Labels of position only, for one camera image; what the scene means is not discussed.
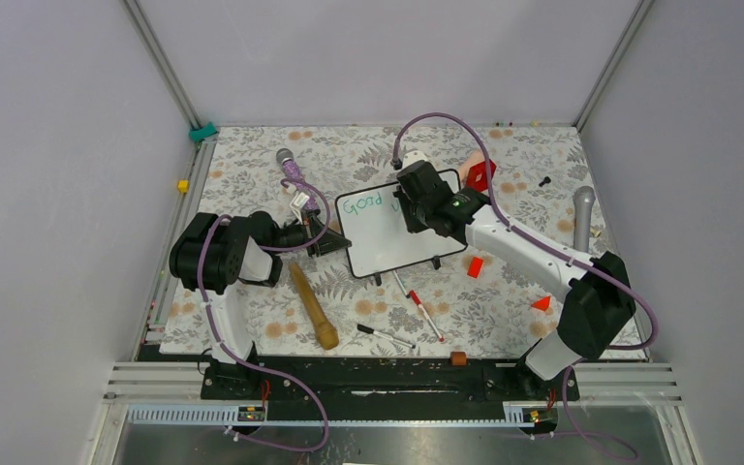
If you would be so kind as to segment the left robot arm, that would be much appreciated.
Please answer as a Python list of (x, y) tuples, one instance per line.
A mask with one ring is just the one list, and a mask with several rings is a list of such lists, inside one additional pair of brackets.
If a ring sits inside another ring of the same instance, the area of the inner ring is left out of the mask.
[(211, 356), (232, 363), (224, 383), (237, 397), (256, 394), (262, 373), (245, 362), (254, 361), (255, 343), (232, 287), (276, 286), (284, 269), (282, 253), (304, 250), (320, 257), (349, 248), (352, 241), (322, 222), (320, 213), (306, 211), (301, 220), (280, 225), (261, 210), (233, 217), (199, 212), (171, 247), (170, 274), (201, 297)]

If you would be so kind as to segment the white whiteboard black frame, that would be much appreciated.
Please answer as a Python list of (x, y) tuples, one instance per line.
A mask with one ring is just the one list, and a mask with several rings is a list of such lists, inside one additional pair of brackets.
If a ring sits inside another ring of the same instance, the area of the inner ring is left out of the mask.
[(390, 182), (342, 194), (334, 201), (341, 231), (352, 242), (347, 256), (355, 278), (433, 262), (466, 250), (455, 239), (431, 230), (408, 232), (395, 196), (397, 187), (397, 182)]

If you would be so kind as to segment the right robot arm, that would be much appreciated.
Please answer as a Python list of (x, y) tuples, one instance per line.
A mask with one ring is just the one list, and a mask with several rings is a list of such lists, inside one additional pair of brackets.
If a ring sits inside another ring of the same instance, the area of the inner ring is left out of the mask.
[(557, 328), (521, 358), (516, 383), (526, 397), (544, 397), (567, 366), (598, 358), (633, 317), (626, 267), (616, 255), (593, 257), (560, 244), (510, 219), (476, 189), (453, 191), (426, 161), (412, 163), (396, 179), (408, 227), (491, 254), (561, 303)]

